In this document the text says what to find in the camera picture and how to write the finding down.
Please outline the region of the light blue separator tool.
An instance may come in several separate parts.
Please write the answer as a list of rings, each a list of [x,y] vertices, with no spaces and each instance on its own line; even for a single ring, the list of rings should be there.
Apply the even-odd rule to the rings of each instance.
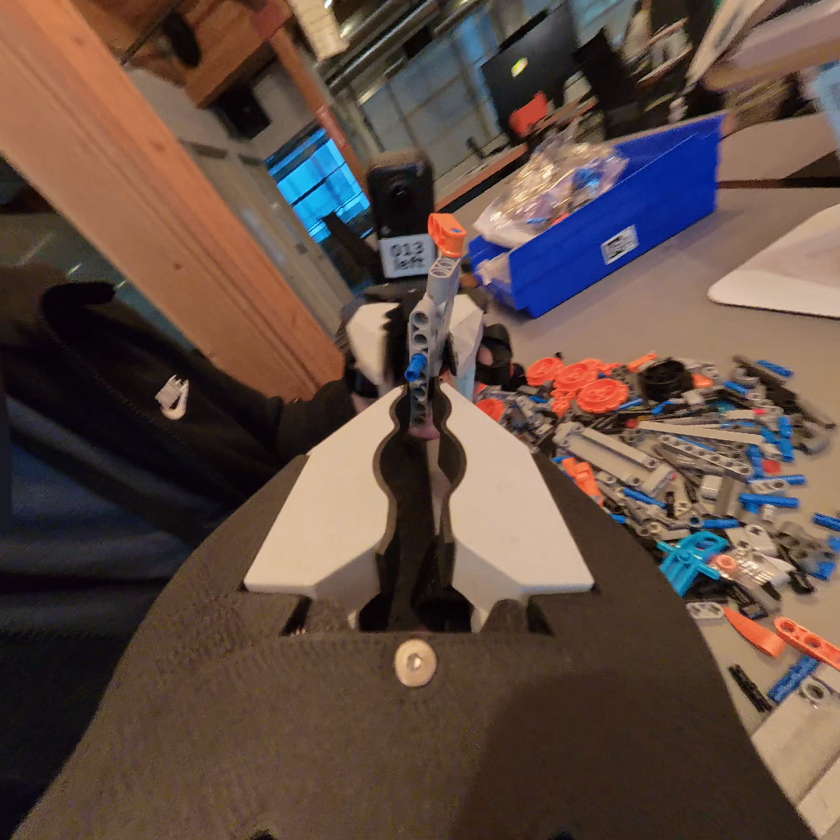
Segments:
[[[705,530],[675,543],[658,540],[656,548],[663,554],[659,569],[677,595],[684,596],[700,575],[711,581],[721,579],[721,572],[710,561],[729,546],[727,539]]]

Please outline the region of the black wall speaker box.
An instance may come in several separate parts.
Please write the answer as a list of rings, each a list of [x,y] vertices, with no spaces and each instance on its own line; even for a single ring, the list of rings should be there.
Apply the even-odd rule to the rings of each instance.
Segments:
[[[271,124],[270,116],[249,86],[234,86],[222,92],[212,110],[228,133],[239,140],[253,140]]]

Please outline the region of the orange connector piece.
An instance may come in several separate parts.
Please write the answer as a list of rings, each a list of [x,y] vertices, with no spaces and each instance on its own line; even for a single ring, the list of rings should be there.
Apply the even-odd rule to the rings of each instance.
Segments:
[[[431,213],[427,218],[427,234],[437,257],[462,259],[465,253],[466,230],[450,213]]]

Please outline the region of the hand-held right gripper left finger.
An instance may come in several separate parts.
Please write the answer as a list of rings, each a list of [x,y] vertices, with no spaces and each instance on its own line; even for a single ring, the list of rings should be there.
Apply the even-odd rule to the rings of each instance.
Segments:
[[[331,602],[350,624],[380,594],[396,526],[382,453],[405,396],[404,386],[390,390],[304,456],[245,574],[247,592]]]

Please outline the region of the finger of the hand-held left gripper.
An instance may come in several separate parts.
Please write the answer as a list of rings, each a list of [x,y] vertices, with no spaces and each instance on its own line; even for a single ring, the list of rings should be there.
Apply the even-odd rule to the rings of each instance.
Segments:
[[[455,357],[452,371],[459,394],[473,401],[476,389],[477,355],[484,332],[485,313],[470,296],[456,296],[451,314],[451,348]]]
[[[380,398],[393,386],[389,325],[396,302],[363,302],[344,324],[344,380],[361,398]]]

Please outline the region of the grey perforated thin beam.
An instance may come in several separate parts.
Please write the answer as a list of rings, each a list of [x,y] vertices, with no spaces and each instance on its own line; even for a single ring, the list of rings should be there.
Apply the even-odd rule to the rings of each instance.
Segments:
[[[460,259],[437,257],[427,275],[423,298],[407,322],[408,362],[414,353],[427,355],[425,376],[407,383],[409,424],[433,424],[430,406],[434,384],[441,372],[457,289]]]

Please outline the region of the long blue pin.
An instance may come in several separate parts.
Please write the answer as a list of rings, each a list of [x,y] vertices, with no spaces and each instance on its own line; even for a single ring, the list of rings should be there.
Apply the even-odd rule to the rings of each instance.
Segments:
[[[821,666],[821,663],[808,655],[800,656],[768,690],[767,697],[780,705],[786,697],[795,692],[802,682],[811,677]]]

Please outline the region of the black pin connector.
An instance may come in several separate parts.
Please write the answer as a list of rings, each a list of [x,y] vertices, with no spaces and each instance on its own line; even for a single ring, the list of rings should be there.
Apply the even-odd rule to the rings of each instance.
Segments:
[[[758,713],[769,713],[774,710],[773,702],[762,693],[762,690],[740,665],[730,665],[727,671],[735,685]]]

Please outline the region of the orange short beam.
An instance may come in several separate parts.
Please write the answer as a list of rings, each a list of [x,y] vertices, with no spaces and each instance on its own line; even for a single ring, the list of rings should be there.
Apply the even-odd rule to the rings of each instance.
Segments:
[[[773,620],[773,626],[778,636],[786,644],[823,665],[829,665],[839,670],[838,646],[788,617],[776,617]]]

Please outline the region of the wooden pillar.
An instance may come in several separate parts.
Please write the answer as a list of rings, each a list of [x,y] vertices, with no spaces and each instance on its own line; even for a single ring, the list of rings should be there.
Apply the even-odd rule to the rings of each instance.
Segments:
[[[342,355],[72,2],[1,2],[2,154],[211,362],[310,397]]]

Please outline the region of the orange fin piece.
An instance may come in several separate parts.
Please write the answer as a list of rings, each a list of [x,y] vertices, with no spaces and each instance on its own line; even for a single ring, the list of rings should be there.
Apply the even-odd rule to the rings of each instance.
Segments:
[[[762,626],[731,608],[723,607],[725,616],[731,627],[750,645],[762,654],[771,658],[782,656],[787,648],[786,642],[775,632]]]

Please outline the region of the black round speaker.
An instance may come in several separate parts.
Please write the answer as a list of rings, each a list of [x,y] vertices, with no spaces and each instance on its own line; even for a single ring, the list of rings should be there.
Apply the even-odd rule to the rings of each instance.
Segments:
[[[200,65],[203,52],[192,27],[182,14],[170,12],[161,21],[161,36],[166,40],[174,56],[187,68]]]

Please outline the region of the hanging light panel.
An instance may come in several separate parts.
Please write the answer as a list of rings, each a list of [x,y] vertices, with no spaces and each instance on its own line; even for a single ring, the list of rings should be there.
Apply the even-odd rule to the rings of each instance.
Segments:
[[[341,55],[349,42],[333,12],[333,1],[288,1],[318,62]]]

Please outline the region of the blue shirt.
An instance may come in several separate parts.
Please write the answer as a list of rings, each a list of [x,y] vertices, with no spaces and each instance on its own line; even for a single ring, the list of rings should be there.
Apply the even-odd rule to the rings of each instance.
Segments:
[[[230,509],[6,398],[3,636],[127,638]]]

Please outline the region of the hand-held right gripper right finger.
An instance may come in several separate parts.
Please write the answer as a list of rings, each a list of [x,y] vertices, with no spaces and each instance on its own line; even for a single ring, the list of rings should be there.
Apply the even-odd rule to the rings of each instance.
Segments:
[[[594,578],[539,458],[440,385],[427,444],[434,536],[420,571],[420,617],[433,629],[480,629],[501,602],[592,591]]]

